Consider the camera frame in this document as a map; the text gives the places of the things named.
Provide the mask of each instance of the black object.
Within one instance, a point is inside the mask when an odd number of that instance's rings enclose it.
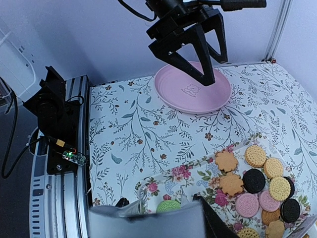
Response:
[[[66,141],[75,129],[65,108],[66,82],[50,66],[46,80],[41,80],[41,89],[23,106],[37,116],[40,131]]]
[[[244,188],[249,193],[261,192],[265,187],[265,177],[260,170],[251,169],[243,175]]]
[[[291,198],[282,203],[281,218],[287,223],[295,222],[301,214],[301,207],[295,199]]]
[[[237,238],[203,197],[194,194],[193,201],[200,201],[203,206],[206,238]]]
[[[117,202],[117,204],[115,205],[115,207],[125,207],[125,206],[127,206],[127,205],[129,205],[129,204],[130,204],[129,200],[126,199],[125,197],[123,197],[123,198],[121,198],[121,199]]]
[[[294,195],[295,186],[294,186],[293,181],[289,177],[283,177],[283,178],[285,178],[289,182],[289,185],[291,185],[291,193],[289,194],[289,196],[287,198],[287,199],[290,199]]]
[[[155,13],[154,19],[141,15],[123,0],[118,0],[134,15],[153,21],[159,20],[147,31],[151,39],[150,50],[158,59],[180,69],[195,80],[209,86],[215,83],[210,56],[217,62],[228,61],[224,24],[221,13],[212,5],[221,5],[225,11],[244,7],[266,7],[266,0],[146,0],[146,5]],[[206,42],[205,33],[215,30],[220,54]],[[184,45],[192,44],[202,64],[204,74],[194,68],[177,51]]]
[[[46,138],[55,138],[66,142],[68,147],[76,148],[77,127],[79,122],[79,101],[66,102],[66,82],[50,66],[45,81],[41,80],[41,89],[23,106],[38,118],[38,127]],[[65,150],[55,143],[49,144],[47,173],[50,175],[64,172],[76,172],[78,166],[64,160]]]

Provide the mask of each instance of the pink plate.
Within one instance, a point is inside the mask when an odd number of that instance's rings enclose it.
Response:
[[[203,72],[200,63],[190,63]],[[167,65],[155,75],[155,89],[166,104],[181,112],[210,113],[224,106],[231,96],[228,79],[216,69],[213,73],[215,84],[205,87],[183,71]]]

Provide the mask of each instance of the round biscuit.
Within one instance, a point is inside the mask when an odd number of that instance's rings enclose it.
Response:
[[[240,238],[260,238],[259,233],[252,228],[243,228],[237,233],[237,236]]]
[[[283,165],[277,158],[269,158],[264,164],[264,172],[269,179],[283,176]]]
[[[269,193],[271,197],[276,201],[284,201],[291,193],[291,185],[287,179],[283,177],[276,177],[269,183]]]
[[[266,162],[266,153],[258,145],[248,147],[244,156],[248,164],[255,168],[262,167]]]

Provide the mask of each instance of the black sandwich cookie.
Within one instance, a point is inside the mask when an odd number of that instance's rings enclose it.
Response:
[[[287,198],[287,199],[290,199],[294,195],[295,186],[294,186],[293,181],[289,177],[283,177],[283,178],[285,178],[289,182],[289,185],[291,185],[291,193],[289,194],[289,196]]]
[[[249,193],[261,192],[265,187],[265,177],[260,170],[251,169],[243,175],[244,188]]]
[[[295,222],[301,215],[301,206],[295,199],[288,199],[281,206],[281,218],[287,223]]]

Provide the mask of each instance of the cookie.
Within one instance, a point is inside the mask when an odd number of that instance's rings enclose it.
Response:
[[[266,162],[266,153],[258,145],[251,145],[247,148],[244,157],[249,165],[255,168],[260,168]]]
[[[279,206],[281,205],[280,202],[275,201],[271,195],[269,194],[269,191],[263,191],[259,196],[259,202],[260,206],[263,210],[266,210],[268,212],[274,212],[279,209]]]
[[[179,210],[181,208],[180,203],[174,200],[167,200],[161,202],[157,207],[157,213],[169,212]]]
[[[235,170],[238,160],[234,157],[233,153],[223,151],[216,154],[215,163],[218,165],[219,170],[230,172]]]
[[[287,198],[287,199],[290,199],[295,193],[295,186],[293,181],[289,177],[283,177],[283,178],[285,178],[289,182],[289,185],[291,186],[291,193],[289,194]]]
[[[265,238],[283,238],[284,232],[285,226],[283,222],[271,222],[265,230]]]
[[[288,199],[282,203],[281,218],[287,223],[295,222],[301,215],[301,206],[295,199]]]
[[[237,233],[237,236],[240,238],[260,238],[256,230],[252,228],[243,228]]]
[[[222,188],[223,193],[234,196],[236,193],[243,192],[243,181],[239,175],[228,172],[226,176],[220,177],[219,187]]]
[[[257,214],[259,210],[259,200],[253,194],[242,194],[236,200],[236,210],[237,213],[242,217],[253,217]]]
[[[265,177],[260,170],[251,169],[243,175],[244,188],[249,193],[258,193],[265,187]]]
[[[279,220],[281,217],[281,212],[279,209],[277,209],[275,212],[267,212],[262,210],[261,217],[263,224],[268,226],[271,222]]]
[[[273,178],[269,183],[269,193],[274,200],[284,201],[291,193],[291,185],[283,177]]]
[[[283,165],[277,158],[269,158],[264,164],[264,173],[269,179],[283,176]]]

